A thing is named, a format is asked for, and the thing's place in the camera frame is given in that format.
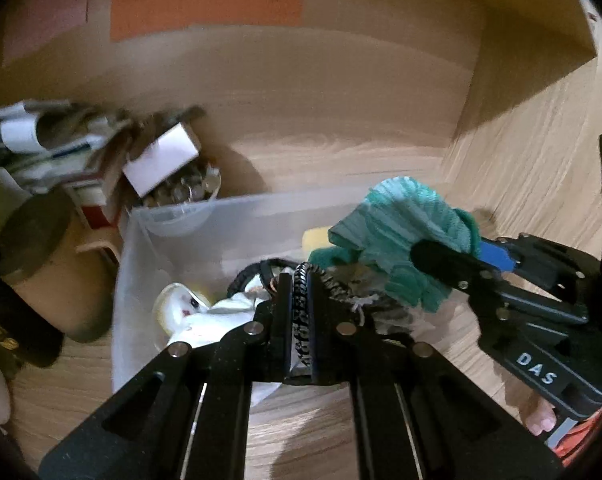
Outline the person's hand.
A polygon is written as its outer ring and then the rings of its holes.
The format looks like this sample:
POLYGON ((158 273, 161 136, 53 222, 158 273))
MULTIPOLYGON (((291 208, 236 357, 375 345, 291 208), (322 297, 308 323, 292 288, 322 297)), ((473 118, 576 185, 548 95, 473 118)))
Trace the person's hand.
POLYGON ((519 415, 524 426, 534 437, 552 431, 557 422, 554 405, 535 392, 530 392, 522 402, 519 415))

